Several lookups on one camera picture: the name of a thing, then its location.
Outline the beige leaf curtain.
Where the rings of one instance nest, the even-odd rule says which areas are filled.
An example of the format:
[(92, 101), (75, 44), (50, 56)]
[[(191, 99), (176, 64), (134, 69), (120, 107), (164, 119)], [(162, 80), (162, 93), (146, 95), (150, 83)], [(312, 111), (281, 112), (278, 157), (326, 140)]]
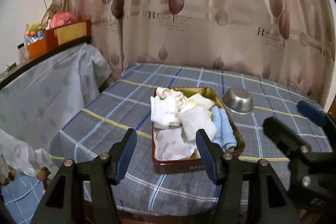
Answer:
[(111, 81), (130, 63), (244, 73), (325, 105), (335, 64), (331, 0), (56, 0), (92, 22)]

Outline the grey plaid tablecloth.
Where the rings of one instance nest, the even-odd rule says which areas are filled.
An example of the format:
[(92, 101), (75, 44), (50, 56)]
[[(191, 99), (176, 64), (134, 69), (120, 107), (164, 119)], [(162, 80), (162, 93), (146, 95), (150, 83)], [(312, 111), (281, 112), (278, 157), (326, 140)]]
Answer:
[(244, 142), (241, 158), (267, 159), (285, 186), (289, 185), (288, 159), (264, 135), (263, 121), (276, 116), (309, 143), (314, 152), (330, 152), (320, 127), (297, 111), (299, 101), (313, 102), (294, 84), (282, 85), (260, 77), (204, 68), (135, 64), (121, 79), (80, 110), (54, 137), (50, 154), (56, 164), (65, 159), (89, 161), (109, 151), (128, 128), (138, 133), (137, 146), (125, 178), (113, 188), (121, 210), (152, 215), (193, 215), (215, 206), (219, 188), (204, 171), (157, 174), (151, 160), (150, 97), (157, 87), (211, 88), (218, 96), (232, 86), (247, 89), (253, 97), (249, 115), (231, 114)]

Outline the orange box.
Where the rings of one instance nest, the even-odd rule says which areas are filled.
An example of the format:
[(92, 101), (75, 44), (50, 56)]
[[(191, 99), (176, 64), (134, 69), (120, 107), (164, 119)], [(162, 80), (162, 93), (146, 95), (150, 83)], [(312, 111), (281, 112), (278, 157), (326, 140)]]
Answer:
[(42, 38), (36, 42), (30, 43), (27, 45), (27, 51), (30, 59), (45, 54), (48, 51), (46, 39)]

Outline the white embroidered cloth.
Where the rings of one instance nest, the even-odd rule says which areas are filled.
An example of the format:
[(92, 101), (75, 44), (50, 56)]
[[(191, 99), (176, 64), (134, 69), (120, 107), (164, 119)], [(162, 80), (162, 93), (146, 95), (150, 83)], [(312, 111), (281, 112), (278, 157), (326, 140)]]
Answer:
[(161, 99), (159, 96), (150, 97), (150, 104), (150, 120), (153, 122), (154, 128), (164, 130), (181, 125), (177, 102), (173, 96), (168, 96), (165, 99)]

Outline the steel bowl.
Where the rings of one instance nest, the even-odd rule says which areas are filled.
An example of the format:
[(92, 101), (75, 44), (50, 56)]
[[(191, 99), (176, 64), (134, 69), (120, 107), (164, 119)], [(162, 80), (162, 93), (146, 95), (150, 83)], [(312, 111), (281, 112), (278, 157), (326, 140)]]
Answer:
[(226, 91), (221, 101), (224, 107), (240, 115), (251, 114), (254, 111), (251, 93), (239, 86), (233, 86)]

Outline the fluffy white towel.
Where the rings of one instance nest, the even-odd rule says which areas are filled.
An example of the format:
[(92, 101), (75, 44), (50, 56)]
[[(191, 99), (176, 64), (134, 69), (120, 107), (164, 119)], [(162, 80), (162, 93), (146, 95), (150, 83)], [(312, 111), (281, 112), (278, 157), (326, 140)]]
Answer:
[(204, 129), (210, 140), (215, 138), (217, 128), (209, 115), (209, 111), (202, 106), (195, 106), (179, 113), (179, 119), (187, 140), (194, 141), (199, 129)]

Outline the floral white cloth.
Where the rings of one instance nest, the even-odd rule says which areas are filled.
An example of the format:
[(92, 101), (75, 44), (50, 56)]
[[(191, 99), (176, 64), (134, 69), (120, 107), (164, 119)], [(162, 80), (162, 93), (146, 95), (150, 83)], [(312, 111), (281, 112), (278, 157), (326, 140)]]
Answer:
[(154, 157), (159, 161), (174, 161), (190, 158), (196, 149), (193, 141), (188, 141), (183, 128), (154, 129)]

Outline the cream sock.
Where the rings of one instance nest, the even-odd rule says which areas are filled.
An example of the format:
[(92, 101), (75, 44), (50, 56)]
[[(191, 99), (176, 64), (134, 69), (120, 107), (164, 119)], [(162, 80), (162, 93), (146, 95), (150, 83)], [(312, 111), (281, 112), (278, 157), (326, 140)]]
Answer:
[(157, 87), (155, 94), (159, 96), (161, 100), (166, 98), (174, 98), (177, 103), (178, 111), (181, 111), (188, 103), (188, 98), (181, 91), (174, 89)]

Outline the red yellow cardboard box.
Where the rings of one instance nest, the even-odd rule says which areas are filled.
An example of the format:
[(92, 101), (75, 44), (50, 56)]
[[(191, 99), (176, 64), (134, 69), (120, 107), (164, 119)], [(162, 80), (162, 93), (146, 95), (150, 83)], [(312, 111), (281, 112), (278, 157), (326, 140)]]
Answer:
[(83, 20), (45, 31), (47, 51), (73, 40), (91, 36), (91, 26), (91, 20)]

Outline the grey plastic cover sheet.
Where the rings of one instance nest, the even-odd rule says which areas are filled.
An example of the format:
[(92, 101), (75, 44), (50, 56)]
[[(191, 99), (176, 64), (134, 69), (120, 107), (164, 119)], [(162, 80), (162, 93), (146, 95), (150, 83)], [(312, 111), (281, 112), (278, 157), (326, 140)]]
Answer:
[(33, 66), (1, 89), (1, 155), (18, 172), (56, 173), (52, 139), (95, 99), (111, 69), (103, 55), (80, 44)]

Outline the light blue towel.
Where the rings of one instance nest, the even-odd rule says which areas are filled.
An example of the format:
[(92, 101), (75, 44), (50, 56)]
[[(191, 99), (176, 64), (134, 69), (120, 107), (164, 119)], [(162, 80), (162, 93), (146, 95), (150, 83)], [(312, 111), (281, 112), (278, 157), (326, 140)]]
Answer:
[(211, 112), (213, 115), (213, 123), (217, 130), (213, 142), (220, 145), (224, 152), (233, 152), (237, 146), (237, 141), (234, 137), (234, 132), (226, 110), (214, 106)]

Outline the red gold toffee tin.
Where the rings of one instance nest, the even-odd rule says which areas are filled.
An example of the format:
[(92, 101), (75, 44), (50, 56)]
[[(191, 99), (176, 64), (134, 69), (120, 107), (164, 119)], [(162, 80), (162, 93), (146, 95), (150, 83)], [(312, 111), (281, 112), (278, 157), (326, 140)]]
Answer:
[[(224, 108), (223, 104), (221, 103), (219, 97), (216, 95), (216, 93), (211, 89), (211, 88), (173, 88), (174, 90), (177, 91), (181, 91), (185, 96), (187, 96), (188, 100), (189, 97), (193, 96), (196, 93), (201, 94), (202, 96), (211, 99), (215, 102), (214, 106), (217, 106), (218, 108)], [(197, 106), (195, 103), (191, 103), (188, 102), (187, 105), (181, 110), (178, 111), (178, 117), (179, 117), (179, 113), (185, 112), (193, 107)], [(213, 115), (211, 112), (211, 109), (208, 110), (209, 111), (209, 115), (211, 117), (211, 119), (213, 120)], [(229, 152), (230, 154), (234, 155), (234, 156), (240, 156), (242, 154), (242, 152), (245, 149), (245, 143), (244, 140), (242, 139), (242, 136), (240, 135), (238, 129), (236, 128), (234, 122), (232, 121), (229, 112), (226, 110), (227, 115), (228, 115), (228, 119), (230, 120), (230, 124), (232, 126), (233, 132), (234, 132), (234, 137), (237, 141), (237, 146), (234, 149), (233, 152)], [(152, 158), (152, 162), (153, 162), (153, 168), (155, 173), (158, 174), (175, 174), (175, 173), (187, 173), (187, 172), (195, 172), (195, 171), (199, 171), (199, 170), (203, 170), (204, 166), (202, 164), (201, 161), (201, 156), (199, 154), (197, 145), (196, 145), (196, 138), (193, 141), (196, 145), (196, 149), (194, 154), (188, 158), (188, 159), (182, 159), (182, 160), (174, 160), (174, 161), (159, 161), (156, 160), (154, 157), (154, 149), (155, 149), (155, 145), (154, 145), (154, 139), (153, 139), (153, 135), (154, 135), (154, 124), (152, 122), (152, 148), (151, 148), (151, 158)]]

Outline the pink plastic bag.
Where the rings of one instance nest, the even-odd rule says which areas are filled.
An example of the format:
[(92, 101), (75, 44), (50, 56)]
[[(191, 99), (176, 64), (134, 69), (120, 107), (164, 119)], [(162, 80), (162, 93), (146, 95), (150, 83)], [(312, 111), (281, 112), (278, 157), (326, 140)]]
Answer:
[(49, 22), (49, 28), (56, 28), (70, 24), (76, 20), (71, 12), (56, 13)]

